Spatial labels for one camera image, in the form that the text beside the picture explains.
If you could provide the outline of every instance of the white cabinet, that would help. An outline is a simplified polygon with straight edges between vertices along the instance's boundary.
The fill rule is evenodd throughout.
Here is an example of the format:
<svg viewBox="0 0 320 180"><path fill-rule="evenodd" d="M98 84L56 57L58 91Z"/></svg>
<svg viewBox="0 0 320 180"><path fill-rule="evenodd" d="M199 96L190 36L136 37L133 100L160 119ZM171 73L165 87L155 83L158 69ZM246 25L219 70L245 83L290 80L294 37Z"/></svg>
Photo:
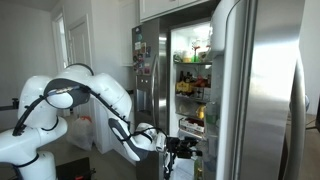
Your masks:
<svg viewBox="0 0 320 180"><path fill-rule="evenodd" d="M131 29L138 26L138 0L122 0L119 4L121 65L132 66L132 35Z"/></svg>
<svg viewBox="0 0 320 180"><path fill-rule="evenodd" d="M179 0L140 0L140 19L177 8Z"/></svg>
<svg viewBox="0 0 320 180"><path fill-rule="evenodd" d="M139 0L140 21L144 22L206 1L210 0Z"/></svg>

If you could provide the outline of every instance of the white door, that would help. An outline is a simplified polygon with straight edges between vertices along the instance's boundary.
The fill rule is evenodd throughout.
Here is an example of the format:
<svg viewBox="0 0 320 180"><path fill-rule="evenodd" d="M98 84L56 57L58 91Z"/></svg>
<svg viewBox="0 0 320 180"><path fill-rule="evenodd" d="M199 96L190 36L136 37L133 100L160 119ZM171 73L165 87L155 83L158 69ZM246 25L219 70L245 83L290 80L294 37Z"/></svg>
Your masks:
<svg viewBox="0 0 320 180"><path fill-rule="evenodd" d="M70 58L72 63L83 63L91 67L91 51L87 17L83 17L68 27ZM74 114L92 117L92 100L74 108Z"/></svg>

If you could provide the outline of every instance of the floor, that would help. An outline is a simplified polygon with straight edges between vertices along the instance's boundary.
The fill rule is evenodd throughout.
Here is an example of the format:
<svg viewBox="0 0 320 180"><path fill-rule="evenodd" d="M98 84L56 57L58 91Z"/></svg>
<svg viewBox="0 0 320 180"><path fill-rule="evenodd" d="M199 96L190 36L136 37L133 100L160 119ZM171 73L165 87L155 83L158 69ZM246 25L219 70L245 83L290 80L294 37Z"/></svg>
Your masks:
<svg viewBox="0 0 320 180"><path fill-rule="evenodd" d="M315 116L307 116L307 126L314 126ZM290 137L290 120L287 124L287 135ZM66 141L65 136L59 138L40 150L47 150L55 155L56 165L61 165L80 158L89 157L91 168L97 173L94 180L135 180L135 167L116 151L106 154L93 147L91 151L79 149ZM320 179L320 133L317 130L306 131L304 157L300 170L299 180ZM9 164L0 163L0 180L9 180L14 172Z"/></svg>

